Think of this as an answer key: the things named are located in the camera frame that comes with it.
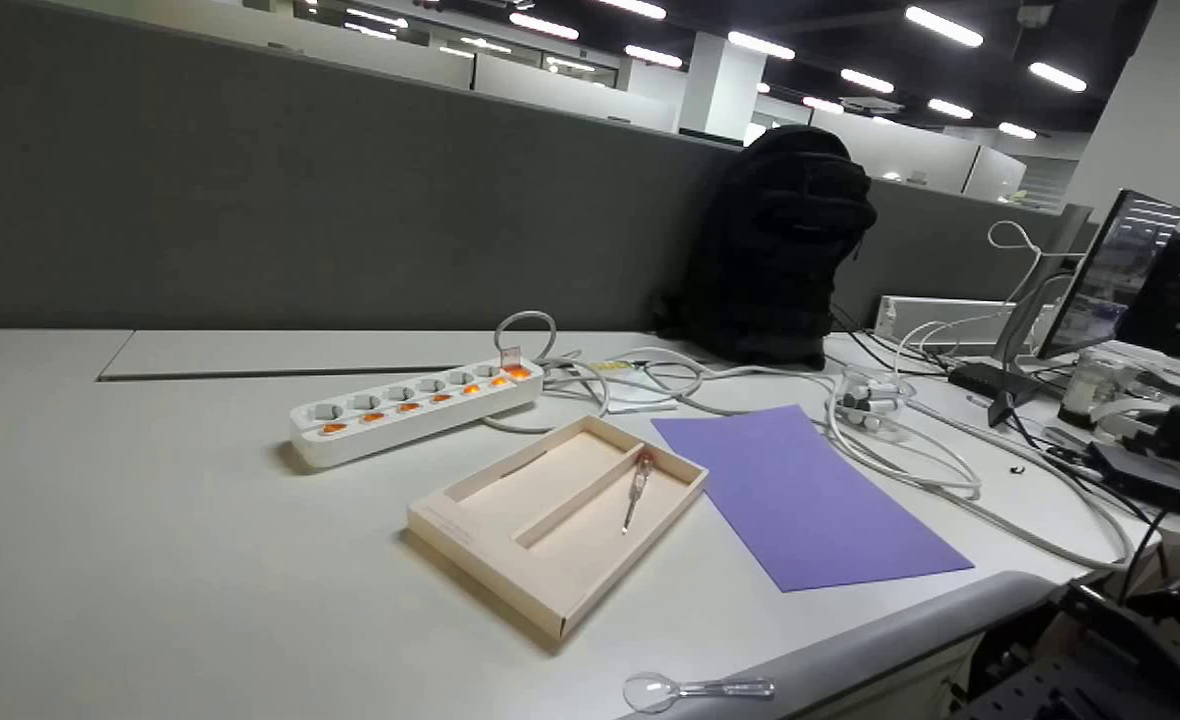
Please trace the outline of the black backpack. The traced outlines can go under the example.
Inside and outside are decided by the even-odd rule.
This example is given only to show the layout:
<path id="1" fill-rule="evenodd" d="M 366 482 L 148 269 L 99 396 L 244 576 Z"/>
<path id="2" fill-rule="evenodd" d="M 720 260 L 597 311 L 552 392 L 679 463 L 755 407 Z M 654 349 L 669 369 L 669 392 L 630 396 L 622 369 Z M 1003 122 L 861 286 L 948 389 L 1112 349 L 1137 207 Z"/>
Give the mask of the black backpack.
<path id="1" fill-rule="evenodd" d="M 823 127 L 774 127 L 720 177 L 674 331 L 736 365 L 823 365 L 837 269 L 877 226 L 869 174 Z"/>

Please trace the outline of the purple paper sheet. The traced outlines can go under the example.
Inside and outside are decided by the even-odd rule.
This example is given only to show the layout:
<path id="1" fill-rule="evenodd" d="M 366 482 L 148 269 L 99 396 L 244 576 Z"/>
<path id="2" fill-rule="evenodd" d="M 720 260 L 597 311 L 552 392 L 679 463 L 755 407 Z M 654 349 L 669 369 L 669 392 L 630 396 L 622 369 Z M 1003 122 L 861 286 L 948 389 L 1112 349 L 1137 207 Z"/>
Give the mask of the purple paper sheet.
<path id="1" fill-rule="evenodd" d="M 660 421 L 780 593 L 963 571 L 967 560 L 861 478 L 799 407 Z"/>

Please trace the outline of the clear plastic spoon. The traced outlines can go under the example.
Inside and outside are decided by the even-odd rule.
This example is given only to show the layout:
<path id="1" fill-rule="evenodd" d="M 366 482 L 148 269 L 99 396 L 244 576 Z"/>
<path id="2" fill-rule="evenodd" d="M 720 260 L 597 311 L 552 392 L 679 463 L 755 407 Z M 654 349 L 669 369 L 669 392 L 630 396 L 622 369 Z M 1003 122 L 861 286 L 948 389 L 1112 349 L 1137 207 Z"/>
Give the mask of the clear plastic spoon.
<path id="1" fill-rule="evenodd" d="M 645 715 L 663 715 L 679 701 L 774 701 L 776 684 L 755 675 L 729 680 L 674 680 L 663 674 L 635 674 L 625 680 L 625 705 Z"/>

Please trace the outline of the wooden divided tray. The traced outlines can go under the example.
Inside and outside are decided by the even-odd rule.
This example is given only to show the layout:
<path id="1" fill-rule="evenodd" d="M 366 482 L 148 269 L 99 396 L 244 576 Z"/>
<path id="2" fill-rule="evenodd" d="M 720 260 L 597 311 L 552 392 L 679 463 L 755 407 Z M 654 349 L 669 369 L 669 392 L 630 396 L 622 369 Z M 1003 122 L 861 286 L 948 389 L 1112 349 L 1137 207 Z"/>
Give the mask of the wooden divided tray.
<path id="1" fill-rule="evenodd" d="M 635 456 L 654 456 L 622 531 Z M 705 495 L 707 471 L 608 421 L 582 418 L 410 507 L 410 531 L 487 589 L 531 631 L 569 641 Z"/>

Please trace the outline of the grey partition wall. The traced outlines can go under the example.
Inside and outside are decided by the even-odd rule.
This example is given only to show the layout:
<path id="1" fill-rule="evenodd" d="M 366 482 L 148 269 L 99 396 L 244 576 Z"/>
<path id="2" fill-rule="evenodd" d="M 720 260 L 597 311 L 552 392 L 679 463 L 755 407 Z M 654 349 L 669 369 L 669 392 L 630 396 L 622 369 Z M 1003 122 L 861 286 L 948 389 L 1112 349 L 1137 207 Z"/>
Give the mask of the grey partition wall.
<path id="1" fill-rule="evenodd" d="M 0 0 L 0 330 L 645 330 L 729 159 Z"/>

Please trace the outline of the clear handle screwdriver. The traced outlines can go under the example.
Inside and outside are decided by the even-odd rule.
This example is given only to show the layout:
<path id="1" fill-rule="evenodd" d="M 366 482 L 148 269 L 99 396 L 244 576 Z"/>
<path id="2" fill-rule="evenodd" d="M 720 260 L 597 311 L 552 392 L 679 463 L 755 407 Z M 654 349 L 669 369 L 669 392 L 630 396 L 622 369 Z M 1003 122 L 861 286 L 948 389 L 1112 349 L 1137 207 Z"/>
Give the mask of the clear handle screwdriver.
<path id="1" fill-rule="evenodd" d="M 654 478 L 654 456 L 648 456 L 648 452 L 639 452 L 639 456 L 635 456 L 631 485 L 630 485 L 630 504 L 625 504 L 622 531 L 630 531 L 630 527 L 631 527 L 631 522 L 635 522 L 635 504 L 639 504 L 639 495 L 645 495 L 645 488 L 648 488 L 648 478 Z"/>

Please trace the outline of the computer monitor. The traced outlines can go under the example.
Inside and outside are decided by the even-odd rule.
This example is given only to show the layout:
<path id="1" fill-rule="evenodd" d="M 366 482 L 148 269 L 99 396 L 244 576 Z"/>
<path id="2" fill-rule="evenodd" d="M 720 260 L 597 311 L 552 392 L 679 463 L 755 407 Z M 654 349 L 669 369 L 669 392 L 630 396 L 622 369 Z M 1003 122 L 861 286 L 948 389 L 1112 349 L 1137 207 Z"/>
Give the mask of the computer monitor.
<path id="1" fill-rule="evenodd" d="M 1039 355 L 1066 355 L 1112 339 L 1140 295 L 1162 249 L 1180 233 L 1180 206 L 1126 188 L 1091 236 Z"/>

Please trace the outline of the white power strip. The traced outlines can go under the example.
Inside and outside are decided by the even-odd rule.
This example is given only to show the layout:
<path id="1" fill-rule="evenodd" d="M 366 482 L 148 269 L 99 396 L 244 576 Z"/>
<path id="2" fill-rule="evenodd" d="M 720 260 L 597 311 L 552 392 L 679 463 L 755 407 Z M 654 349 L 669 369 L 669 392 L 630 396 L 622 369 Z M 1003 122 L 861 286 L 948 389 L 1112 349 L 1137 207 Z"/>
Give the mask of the white power strip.
<path id="1" fill-rule="evenodd" d="M 290 441 L 309 468 L 335 468 L 525 407 L 539 392 L 539 365 L 481 359 L 300 406 L 290 411 Z"/>

